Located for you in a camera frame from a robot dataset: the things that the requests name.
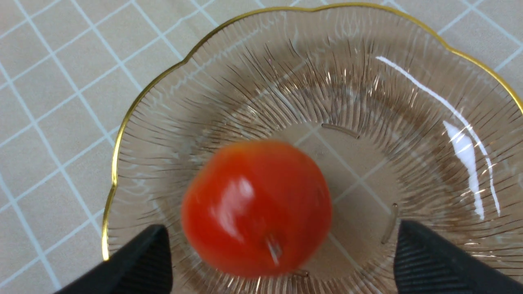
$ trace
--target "tomato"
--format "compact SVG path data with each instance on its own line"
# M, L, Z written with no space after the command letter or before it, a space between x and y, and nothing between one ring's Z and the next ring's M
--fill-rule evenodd
M331 218L318 166L292 145L271 140L218 150L181 209L185 236L202 260L242 277L298 269L326 238Z

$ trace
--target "clear glass bowl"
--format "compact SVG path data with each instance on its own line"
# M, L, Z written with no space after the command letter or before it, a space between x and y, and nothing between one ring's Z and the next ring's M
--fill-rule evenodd
M208 34L136 99L118 134L104 258L168 226L173 293L394 293L413 219L523 276L523 117L513 90L418 20L377 5L269 8ZM334 203L308 277L242 279L202 263L179 222L218 148L277 138L322 169Z

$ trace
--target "bowl rim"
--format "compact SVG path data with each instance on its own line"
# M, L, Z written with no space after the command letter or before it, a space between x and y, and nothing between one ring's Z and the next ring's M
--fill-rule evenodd
M419 19L408 15L402 11L399 11L397 9L394 9L392 7L383 6L379 4L373 4L373 3L362 3L362 2L352 2L352 3L338 3L338 4L330 4L330 5L324 5L319 6L315 8L303 8L303 7L291 7L291 6L284 6L284 7L267 7L262 9L253 10L241 15L238 15L234 18L229 19L228 21L222 23L221 25L214 28L212 31L210 31L207 35L205 35L192 49L191 51L185 56L183 60L176 63L175 65L171 66L170 68L166 69L163 73L161 73L159 76L157 76L154 80L152 80L139 94L138 97L133 101L131 106L129 107L129 110L127 110L126 115L124 116L124 119L122 121L122 124L120 125L120 129L118 130L118 134L116 136L115 141L115 148L112 155L112 162L111 162L111 189L109 191L109 194L107 196L107 201L104 208L104 215L102 220L102 229L101 229L101 252L102 257L104 261L109 260L109 213L111 210L112 201L115 197L116 190L118 188L118 155L120 153L120 144L122 136L125 132L125 129L127 127L127 123L129 122L134 110L140 103L140 101L145 97L145 95L160 81L162 80L166 75L169 73L175 71L177 68L181 67L182 65L186 64L190 61L194 53L200 49L200 47L205 44L210 38L212 38L215 34L223 30L228 25L231 25L243 18L257 15L261 13L266 12L277 12L277 11L295 11L295 12L319 12L326 9L331 8L339 8L339 7L367 7L367 8L375 8L384 10L390 13L393 13L397 16L400 16L402 18L405 18L422 29L424 29L427 33L432 35L436 40L438 40L448 51L451 53L454 53L483 69L486 73L488 73L490 76L495 78L502 86L503 88L509 93L509 95L512 97L512 99L516 102L519 109L521 110L521 113L523 115L523 101L521 98L516 94L516 92L512 89L512 87L499 75L497 74L493 69L491 69L489 66L487 66L485 63L479 61L478 59L468 55L467 53L464 53L450 45L448 45L445 40L439 36L434 30L432 30L428 25L420 21Z

